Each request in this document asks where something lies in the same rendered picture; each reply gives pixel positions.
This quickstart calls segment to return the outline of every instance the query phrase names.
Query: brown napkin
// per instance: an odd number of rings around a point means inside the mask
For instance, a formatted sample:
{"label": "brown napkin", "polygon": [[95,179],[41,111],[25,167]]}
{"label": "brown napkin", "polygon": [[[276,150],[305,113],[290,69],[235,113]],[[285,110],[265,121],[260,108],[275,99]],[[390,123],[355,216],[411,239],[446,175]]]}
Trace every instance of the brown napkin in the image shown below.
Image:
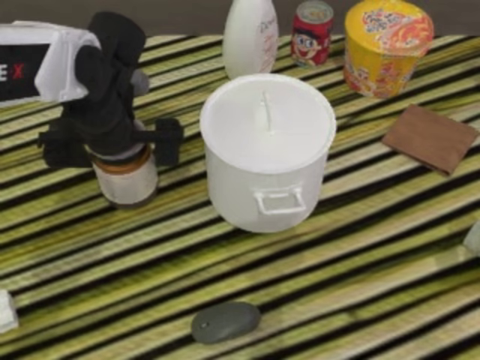
{"label": "brown napkin", "polygon": [[410,105],[382,142],[431,169],[451,175],[478,135],[473,127]]}

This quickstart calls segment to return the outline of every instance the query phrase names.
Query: striped tablecloth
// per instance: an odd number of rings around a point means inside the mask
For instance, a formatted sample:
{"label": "striped tablecloth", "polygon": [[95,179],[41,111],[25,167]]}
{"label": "striped tablecloth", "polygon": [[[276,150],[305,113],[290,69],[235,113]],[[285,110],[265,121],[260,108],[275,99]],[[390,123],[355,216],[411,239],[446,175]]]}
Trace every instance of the striped tablecloth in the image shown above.
{"label": "striped tablecloth", "polygon": [[[148,40],[136,116],[175,116],[187,139],[145,207],[109,206],[89,169],[46,168],[35,139],[57,106],[1,110],[0,288],[21,326],[0,359],[480,359],[480,259],[461,246],[480,218],[480,141],[448,178],[380,143],[411,103],[480,128],[480,38],[437,38],[391,100],[347,88],[342,37],[313,70],[281,43],[275,71],[322,91],[339,126],[317,209],[286,232],[235,229],[207,197],[198,117],[227,81],[218,36]],[[194,343],[194,314],[234,299],[261,326]]]}

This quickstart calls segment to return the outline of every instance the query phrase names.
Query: gray mouse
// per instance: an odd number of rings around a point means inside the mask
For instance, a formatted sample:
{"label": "gray mouse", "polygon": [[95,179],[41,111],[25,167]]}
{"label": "gray mouse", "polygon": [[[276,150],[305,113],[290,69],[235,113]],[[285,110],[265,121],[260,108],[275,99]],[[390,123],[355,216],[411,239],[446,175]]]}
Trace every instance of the gray mouse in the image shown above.
{"label": "gray mouse", "polygon": [[257,307],[247,302],[226,302],[200,311],[191,323],[195,341],[216,344],[252,332],[260,324],[262,315]]}

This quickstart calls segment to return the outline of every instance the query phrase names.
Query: red letter x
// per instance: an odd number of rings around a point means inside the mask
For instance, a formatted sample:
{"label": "red letter x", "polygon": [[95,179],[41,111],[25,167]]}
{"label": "red letter x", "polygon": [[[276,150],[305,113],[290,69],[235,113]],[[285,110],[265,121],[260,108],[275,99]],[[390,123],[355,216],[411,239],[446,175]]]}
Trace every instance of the red letter x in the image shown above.
{"label": "red letter x", "polygon": [[25,64],[13,64],[13,79],[23,78],[23,65]]}

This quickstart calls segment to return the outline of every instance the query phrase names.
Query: white pot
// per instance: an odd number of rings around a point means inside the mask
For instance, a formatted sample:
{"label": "white pot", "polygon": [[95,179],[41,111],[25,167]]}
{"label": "white pot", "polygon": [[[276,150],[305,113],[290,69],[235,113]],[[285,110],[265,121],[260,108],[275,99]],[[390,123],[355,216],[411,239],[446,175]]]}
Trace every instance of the white pot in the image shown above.
{"label": "white pot", "polygon": [[255,233],[294,227],[314,210],[335,114],[314,87],[289,76],[240,76],[200,114],[208,195],[229,223]]}

